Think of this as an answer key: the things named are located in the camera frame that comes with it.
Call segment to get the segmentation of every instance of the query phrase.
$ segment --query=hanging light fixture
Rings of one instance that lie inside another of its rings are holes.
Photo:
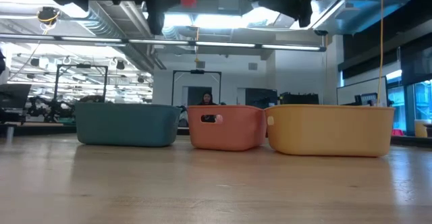
[[[117,65],[115,67],[117,69],[124,69],[125,68],[124,61],[122,61],[122,60],[117,61]]]
[[[139,83],[144,83],[144,81],[145,81],[145,77],[143,75],[139,75],[138,76],[138,82]]]

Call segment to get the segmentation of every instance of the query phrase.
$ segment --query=ceiling light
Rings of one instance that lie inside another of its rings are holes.
[[[330,18],[331,15],[333,15],[343,4],[345,4],[345,0],[340,0],[338,3],[331,8],[323,17],[321,17],[318,22],[316,22],[312,28],[317,29],[322,23],[324,23],[327,19]]]
[[[296,46],[296,45],[263,45],[263,49],[281,49],[298,51],[320,51],[321,47]]]
[[[122,60],[117,61],[117,65],[115,67],[117,69],[124,69],[125,68],[124,61],[122,61]]]
[[[61,37],[66,41],[79,41],[79,42],[97,42],[97,43],[118,43],[122,40],[119,38],[88,38],[88,37]]]
[[[79,74],[73,74],[72,75],[72,79],[74,79],[74,80],[76,80],[78,82],[85,82],[85,81],[87,81],[87,77],[81,76]]]
[[[94,77],[105,77],[105,74],[87,74],[87,76],[94,76]],[[119,74],[108,74],[107,77],[110,78],[125,78],[125,75],[119,75]]]
[[[0,38],[29,39],[29,40],[54,40],[53,36],[46,36],[46,35],[21,35],[21,34],[0,34]]]
[[[198,15],[194,23],[195,26],[200,28],[245,28],[247,22],[242,20],[240,16],[226,16],[226,15]]]
[[[149,45],[188,45],[188,41],[180,40],[149,40],[149,39],[130,39],[130,43],[144,43]]]
[[[70,62],[71,62],[71,59],[70,59],[69,55],[66,56],[66,57],[63,59],[63,64],[64,64],[64,65],[69,65]]]
[[[402,70],[398,69],[395,72],[387,74],[385,77],[387,78],[387,80],[391,80],[391,79],[394,79],[394,78],[398,78],[400,76],[402,76]]]
[[[102,46],[102,47],[126,47],[126,44],[115,44],[115,43],[95,43],[96,46]]]
[[[165,21],[163,23],[164,27],[169,26],[191,26],[192,20],[188,14],[166,14]]]
[[[31,59],[30,60],[30,65],[32,66],[39,66],[39,59]]]
[[[203,42],[197,41],[198,46],[220,46],[220,47],[239,47],[239,48],[254,48],[255,44],[246,43],[219,43],[219,42]]]
[[[8,84],[31,84],[35,86],[54,86],[55,82],[16,82],[16,81],[8,81]],[[100,89],[103,88],[103,84],[83,84],[83,83],[58,83],[59,86],[80,86],[82,88],[92,88],[92,89]],[[141,92],[143,89],[148,89],[148,86],[141,84],[141,85],[119,85],[121,88],[124,88],[124,90],[139,90],[140,93],[143,94],[152,94],[152,92]],[[115,85],[107,85],[107,89],[114,90]]]
[[[139,83],[144,83],[145,79],[146,79],[146,78],[145,78],[143,75],[139,75],[139,76],[138,76],[138,82],[139,82]]]

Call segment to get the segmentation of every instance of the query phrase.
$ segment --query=woman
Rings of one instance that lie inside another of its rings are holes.
[[[213,95],[211,92],[204,92],[202,95],[201,103],[198,105],[208,106],[208,105],[217,105],[213,102]],[[201,116],[201,121],[206,123],[215,123],[216,117],[215,115],[203,115]]]
[[[213,95],[211,94],[211,92],[204,92],[204,94],[202,95],[201,103],[199,103],[198,105],[217,105],[217,104],[213,102]]]

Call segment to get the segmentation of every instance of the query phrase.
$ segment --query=hanging cable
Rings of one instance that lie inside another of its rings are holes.
[[[53,21],[54,19],[52,19],[51,21],[50,21],[50,23],[49,23],[49,25],[48,25],[48,27],[47,28],[50,28],[51,27],[51,22]],[[47,35],[47,33],[48,33],[48,31],[49,31],[49,29],[46,29],[46,30],[44,30],[43,31],[43,33],[42,33],[42,35]],[[33,58],[33,55],[34,55],[34,53],[36,52],[36,50],[39,48],[39,45],[41,45],[41,41],[39,40],[38,42],[37,42],[37,45],[36,45],[36,47],[33,49],[33,52],[30,54],[30,56],[29,56],[29,58],[27,59],[27,61],[24,63],[24,65],[22,65],[22,67],[14,74],[14,75],[12,75],[9,79],[7,79],[7,80],[12,80],[12,79],[14,79],[25,67],[26,67],[26,65],[28,64],[28,62],[30,62],[30,60]]]
[[[384,61],[384,0],[381,0],[381,32],[380,32],[380,50],[381,58],[379,62],[379,80],[378,80],[378,96],[377,106],[380,103],[381,95],[381,77],[383,76],[383,61]]]
[[[198,41],[199,37],[200,37],[200,28],[196,28],[196,41]],[[198,63],[200,61],[198,59],[198,46],[196,46],[195,53],[196,53],[195,62]]]

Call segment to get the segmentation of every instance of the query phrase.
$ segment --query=metal frame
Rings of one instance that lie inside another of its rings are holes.
[[[71,67],[77,67],[77,68],[84,68],[84,69],[90,69],[92,67],[94,68],[104,68],[105,69],[105,76],[104,76],[104,83],[103,83],[103,103],[105,102],[105,96],[107,94],[107,83],[108,83],[108,66],[106,65],[86,65],[86,64],[78,64],[78,65],[57,65],[57,73],[55,74],[55,86],[54,86],[54,97],[53,101],[57,100],[57,91],[59,89],[59,79],[60,76],[62,76],[65,72],[60,74],[60,68],[67,67],[66,70],[68,70]]]
[[[176,76],[177,72],[185,72],[185,73],[191,73],[193,72],[193,70],[173,70],[173,80],[172,80],[172,86],[171,86],[171,105],[174,104],[174,77]],[[221,104],[221,86],[222,86],[222,72],[206,72],[203,71],[204,74],[205,73],[215,73],[215,74],[219,74],[219,104]]]

